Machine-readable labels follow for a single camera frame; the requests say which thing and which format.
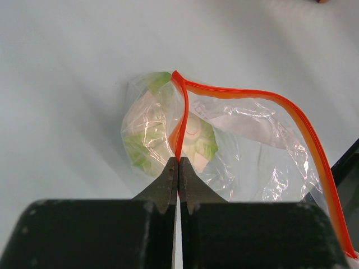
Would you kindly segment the white green napa cabbage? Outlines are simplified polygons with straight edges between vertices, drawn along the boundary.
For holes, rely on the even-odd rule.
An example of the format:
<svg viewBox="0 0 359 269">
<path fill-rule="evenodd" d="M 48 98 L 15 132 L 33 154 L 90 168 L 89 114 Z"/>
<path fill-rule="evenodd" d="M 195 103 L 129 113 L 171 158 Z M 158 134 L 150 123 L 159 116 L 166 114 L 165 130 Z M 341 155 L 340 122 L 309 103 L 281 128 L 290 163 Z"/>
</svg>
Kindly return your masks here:
<svg viewBox="0 0 359 269">
<path fill-rule="evenodd" d="M 169 72 L 152 72 L 128 83 L 128 111 L 121 135 L 134 169 L 156 178 L 169 158 L 175 156 L 170 142 L 181 126 L 184 112 L 182 93 L 171 83 Z M 182 154 L 197 172 L 202 172 L 218 151 L 212 126 L 189 113 Z"/>
</svg>

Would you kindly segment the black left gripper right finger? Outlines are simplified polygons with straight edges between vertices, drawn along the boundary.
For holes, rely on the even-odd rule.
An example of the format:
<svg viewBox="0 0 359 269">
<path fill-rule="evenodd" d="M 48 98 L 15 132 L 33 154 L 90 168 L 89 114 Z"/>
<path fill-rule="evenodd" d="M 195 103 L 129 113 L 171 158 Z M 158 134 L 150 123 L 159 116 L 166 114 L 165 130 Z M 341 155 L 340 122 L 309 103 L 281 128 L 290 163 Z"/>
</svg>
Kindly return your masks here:
<svg viewBox="0 0 359 269">
<path fill-rule="evenodd" d="M 184 268 L 348 268 L 332 224 L 307 202 L 228 202 L 178 166 Z"/>
</svg>

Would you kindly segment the red zip clear bag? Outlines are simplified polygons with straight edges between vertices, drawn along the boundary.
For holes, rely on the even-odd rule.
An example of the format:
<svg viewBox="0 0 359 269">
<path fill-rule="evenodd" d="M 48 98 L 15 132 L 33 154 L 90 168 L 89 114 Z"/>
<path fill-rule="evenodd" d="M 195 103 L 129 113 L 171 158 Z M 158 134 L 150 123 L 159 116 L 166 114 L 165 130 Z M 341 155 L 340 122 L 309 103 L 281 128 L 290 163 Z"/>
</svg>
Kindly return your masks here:
<svg viewBox="0 0 359 269">
<path fill-rule="evenodd" d="M 357 268 L 358 253 L 328 160 L 302 110 L 273 92 L 203 85 L 179 72 L 170 74 L 184 99 L 181 126 L 170 140 L 174 157 L 186 157 L 182 146 L 192 113 L 212 126 L 218 146 L 202 172 L 194 168 L 209 187 L 237 202 L 296 202 L 311 197 L 330 216 L 350 265 Z"/>
</svg>

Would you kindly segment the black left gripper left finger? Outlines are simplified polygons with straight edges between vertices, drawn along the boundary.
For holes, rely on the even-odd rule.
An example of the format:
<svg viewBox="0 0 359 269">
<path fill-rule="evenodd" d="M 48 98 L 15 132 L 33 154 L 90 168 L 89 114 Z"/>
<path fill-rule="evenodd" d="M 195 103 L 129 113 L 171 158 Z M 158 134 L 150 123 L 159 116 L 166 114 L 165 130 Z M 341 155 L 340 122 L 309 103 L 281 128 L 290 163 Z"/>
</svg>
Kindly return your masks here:
<svg viewBox="0 0 359 269">
<path fill-rule="evenodd" d="M 38 200 L 23 211 L 2 268 L 173 268 L 178 162 L 129 200 Z"/>
</svg>

